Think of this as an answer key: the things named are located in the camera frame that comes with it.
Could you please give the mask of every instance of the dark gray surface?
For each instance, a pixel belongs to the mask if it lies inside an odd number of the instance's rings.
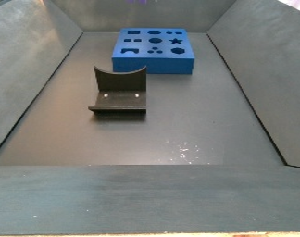
[[[284,158],[300,167],[300,11],[240,0],[209,36]]]
[[[0,5],[0,143],[81,33],[50,1]]]
[[[124,27],[185,28],[207,32],[236,0],[54,0],[84,31],[119,32]]]
[[[94,66],[117,33],[85,33],[0,149],[0,165],[283,165],[205,34],[192,75],[148,75],[145,119],[97,118]]]
[[[0,167],[0,234],[300,231],[300,169]]]

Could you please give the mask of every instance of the star-shaped hole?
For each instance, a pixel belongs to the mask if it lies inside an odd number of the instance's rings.
[[[179,40],[177,38],[175,38],[173,40],[169,41],[172,41],[173,44],[183,44],[184,40]]]

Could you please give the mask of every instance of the blue foam block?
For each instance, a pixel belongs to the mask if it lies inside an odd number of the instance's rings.
[[[185,29],[124,28],[113,51],[113,70],[147,66],[151,74],[192,74],[195,54]]]

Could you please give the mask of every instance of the black bracket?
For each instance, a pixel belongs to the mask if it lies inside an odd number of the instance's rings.
[[[96,106],[98,112],[147,112],[147,67],[125,73],[106,72],[94,68],[98,84]]]

